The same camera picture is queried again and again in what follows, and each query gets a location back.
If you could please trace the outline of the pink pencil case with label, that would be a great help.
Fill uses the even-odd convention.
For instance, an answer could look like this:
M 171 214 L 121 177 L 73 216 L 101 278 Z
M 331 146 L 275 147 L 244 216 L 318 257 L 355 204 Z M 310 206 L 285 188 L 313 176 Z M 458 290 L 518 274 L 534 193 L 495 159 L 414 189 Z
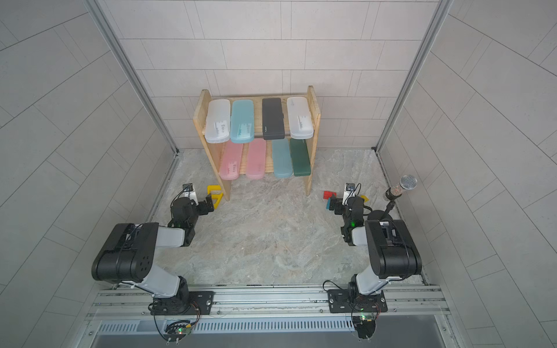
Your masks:
M 219 169 L 222 180 L 233 181 L 239 178 L 243 146 L 231 141 L 226 142 Z

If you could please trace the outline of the dark green pencil case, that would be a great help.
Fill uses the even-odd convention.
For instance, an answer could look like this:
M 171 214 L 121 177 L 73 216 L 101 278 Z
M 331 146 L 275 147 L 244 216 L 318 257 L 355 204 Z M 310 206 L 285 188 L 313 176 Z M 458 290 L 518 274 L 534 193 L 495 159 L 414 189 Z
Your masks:
M 309 176 L 311 174 L 311 166 L 306 140 L 290 139 L 290 155 L 294 176 Z

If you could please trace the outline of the light blue pencil case bottom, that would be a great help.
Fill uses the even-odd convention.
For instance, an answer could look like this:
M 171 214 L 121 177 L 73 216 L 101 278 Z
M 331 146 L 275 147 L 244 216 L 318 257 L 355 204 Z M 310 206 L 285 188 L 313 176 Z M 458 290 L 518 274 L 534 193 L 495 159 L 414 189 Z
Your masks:
M 290 178 L 293 175 L 293 169 L 289 140 L 286 138 L 272 140 L 271 145 L 275 177 Z

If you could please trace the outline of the pink pencil case plain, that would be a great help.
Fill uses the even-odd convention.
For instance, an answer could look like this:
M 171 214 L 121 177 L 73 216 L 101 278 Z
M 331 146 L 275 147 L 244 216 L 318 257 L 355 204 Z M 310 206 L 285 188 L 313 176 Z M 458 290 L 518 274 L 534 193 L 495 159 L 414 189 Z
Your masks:
M 266 141 L 254 139 L 249 144 L 247 154 L 246 177 L 250 180 L 258 180 L 265 175 Z

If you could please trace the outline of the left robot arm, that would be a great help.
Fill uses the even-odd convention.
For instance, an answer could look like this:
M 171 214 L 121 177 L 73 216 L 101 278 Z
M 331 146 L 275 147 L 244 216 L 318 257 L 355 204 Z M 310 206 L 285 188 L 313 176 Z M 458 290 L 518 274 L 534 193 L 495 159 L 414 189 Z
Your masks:
M 128 284 L 151 294 L 153 302 L 149 311 L 152 316 L 208 315 L 214 293 L 191 292 L 184 277 L 172 275 L 155 264 L 155 251 L 190 246 L 198 218 L 214 210 L 210 195 L 201 202 L 180 196 L 171 203 L 172 219 L 167 226 L 159 223 L 115 225 L 94 259 L 93 279 Z

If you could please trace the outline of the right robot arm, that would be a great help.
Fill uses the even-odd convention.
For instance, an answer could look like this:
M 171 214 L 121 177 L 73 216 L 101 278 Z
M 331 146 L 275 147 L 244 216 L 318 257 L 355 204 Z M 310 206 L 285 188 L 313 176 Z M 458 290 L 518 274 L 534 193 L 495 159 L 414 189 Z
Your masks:
M 381 294 L 392 281 L 402 281 L 422 272 L 422 258 L 403 220 L 390 215 L 395 200 L 384 210 L 365 206 L 362 197 L 329 197 L 326 208 L 344 221 L 343 240 L 351 247 L 368 249 L 369 265 L 349 283 L 352 305 Z

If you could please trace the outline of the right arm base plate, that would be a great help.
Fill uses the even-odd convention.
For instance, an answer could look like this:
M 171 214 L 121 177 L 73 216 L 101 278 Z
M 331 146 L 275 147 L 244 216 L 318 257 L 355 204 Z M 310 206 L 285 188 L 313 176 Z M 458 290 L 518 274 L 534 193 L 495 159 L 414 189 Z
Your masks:
M 329 289 L 328 305 L 330 313 L 386 313 L 388 311 L 384 294 L 351 295 L 348 291 Z

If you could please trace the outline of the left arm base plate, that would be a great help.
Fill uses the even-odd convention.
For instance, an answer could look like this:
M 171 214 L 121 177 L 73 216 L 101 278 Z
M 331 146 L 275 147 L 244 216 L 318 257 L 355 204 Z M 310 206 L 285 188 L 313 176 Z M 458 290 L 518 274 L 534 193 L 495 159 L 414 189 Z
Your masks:
M 178 293 L 175 297 L 154 298 L 148 309 L 152 316 L 209 315 L 214 296 L 214 291 L 191 291 L 185 299 Z

